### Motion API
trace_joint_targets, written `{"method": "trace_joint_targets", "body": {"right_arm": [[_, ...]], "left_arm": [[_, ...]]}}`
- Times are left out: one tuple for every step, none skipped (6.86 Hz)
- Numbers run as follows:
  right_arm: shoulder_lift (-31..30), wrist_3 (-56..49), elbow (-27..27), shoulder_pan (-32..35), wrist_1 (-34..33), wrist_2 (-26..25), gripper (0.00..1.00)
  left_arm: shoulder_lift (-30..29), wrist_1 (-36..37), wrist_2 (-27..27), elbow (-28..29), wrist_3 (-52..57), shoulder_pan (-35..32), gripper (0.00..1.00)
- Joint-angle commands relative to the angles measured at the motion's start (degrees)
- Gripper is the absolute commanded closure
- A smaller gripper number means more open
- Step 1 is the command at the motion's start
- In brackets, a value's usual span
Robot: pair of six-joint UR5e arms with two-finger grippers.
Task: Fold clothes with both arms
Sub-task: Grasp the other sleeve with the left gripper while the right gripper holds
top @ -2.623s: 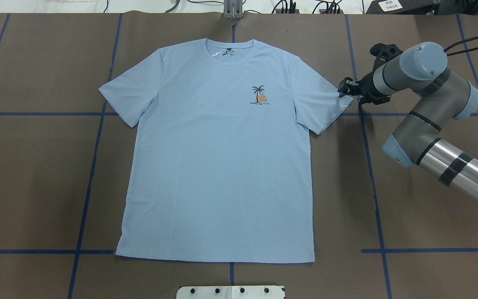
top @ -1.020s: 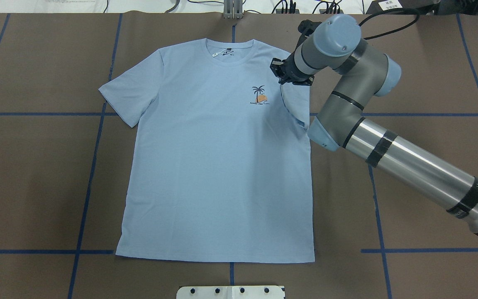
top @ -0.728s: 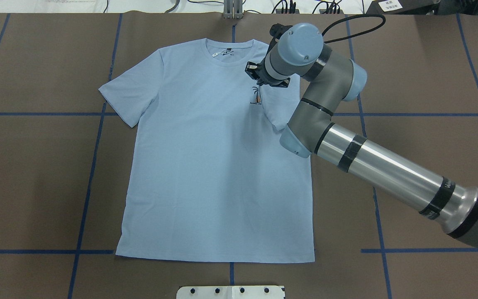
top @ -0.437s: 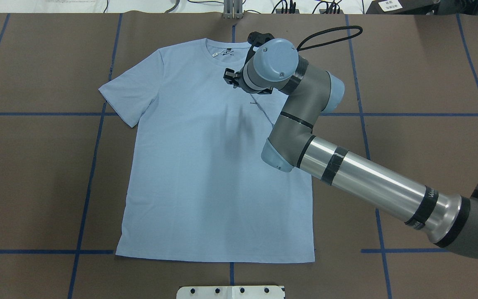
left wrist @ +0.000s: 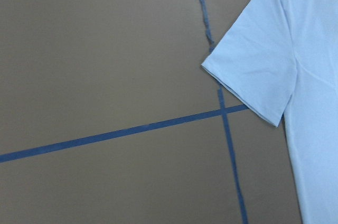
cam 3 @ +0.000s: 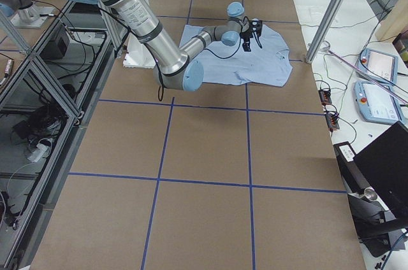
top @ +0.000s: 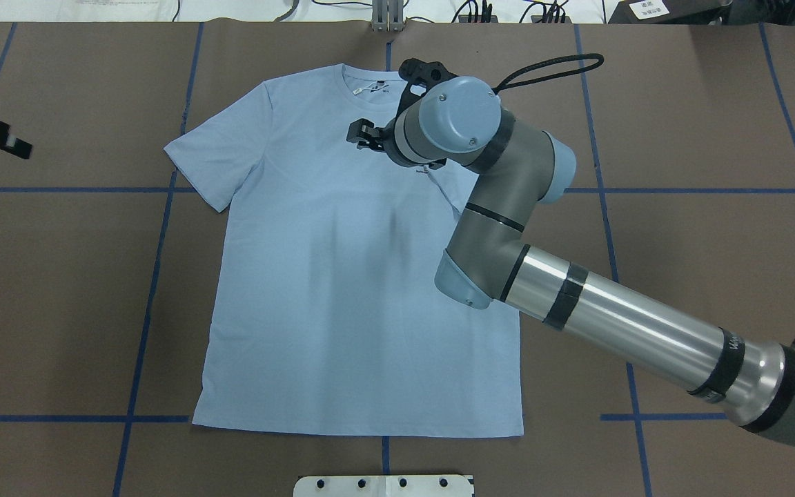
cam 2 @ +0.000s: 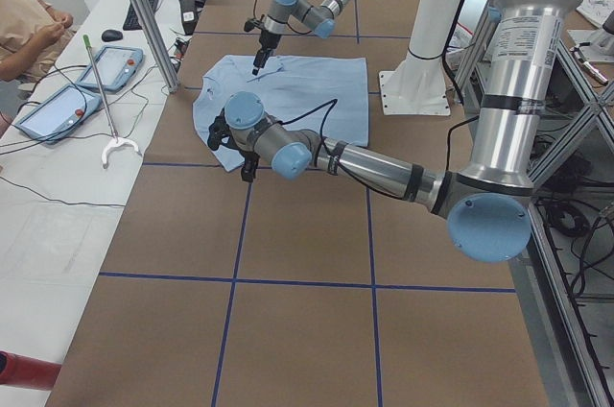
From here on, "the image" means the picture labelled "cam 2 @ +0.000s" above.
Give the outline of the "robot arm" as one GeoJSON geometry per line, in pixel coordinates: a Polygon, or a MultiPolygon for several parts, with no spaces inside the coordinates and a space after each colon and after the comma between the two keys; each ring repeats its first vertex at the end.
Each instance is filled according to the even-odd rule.
{"type": "Polygon", "coordinates": [[[244,30],[260,29],[260,49],[257,51],[252,73],[257,75],[269,57],[276,50],[288,26],[289,19],[295,18],[313,34],[328,38],[335,29],[335,20],[350,0],[323,0],[318,6],[308,0],[272,0],[269,10],[261,18],[246,22],[244,30]]]}
{"type": "MultiPolygon", "coordinates": [[[[246,23],[261,30],[252,75],[264,69],[290,17],[314,35],[329,37],[350,0],[272,0],[269,10],[246,23]]],[[[527,175],[531,146],[551,79],[564,20],[582,0],[492,0],[501,17],[495,30],[490,77],[480,103],[471,157],[459,172],[434,173],[417,164],[384,156],[323,136],[331,101],[318,132],[287,131],[265,112],[253,93],[229,97],[209,127],[207,145],[222,144],[244,157],[241,177],[253,181],[260,158],[293,180],[308,166],[348,176],[384,196],[424,205],[447,220],[453,244],[484,262],[507,261],[531,237],[528,203],[533,182],[527,175]]],[[[392,71],[380,72],[385,114],[435,113],[447,105],[440,68],[454,32],[462,0],[420,0],[407,56],[392,71]]]]}

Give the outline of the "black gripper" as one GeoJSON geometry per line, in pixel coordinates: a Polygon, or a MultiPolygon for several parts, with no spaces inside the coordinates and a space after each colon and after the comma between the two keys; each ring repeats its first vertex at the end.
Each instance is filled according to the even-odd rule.
{"type": "Polygon", "coordinates": [[[277,48],[281,39],[280,34],[271,33],[270,31],[263,29],[259,37],[260,49],[257,51],[254,59],[254,67],[252,69],[252,75],[260,75],[266,72],[268,66],[266,62],[277,48]]]}
{"type": "Polygon", "coordinates": [[[260,156],[255,152],[244,150],[241,150],[240,154],[244,158],[244,163],[241,168],[242,181],[254,181],[256,179],[260,156]]]}

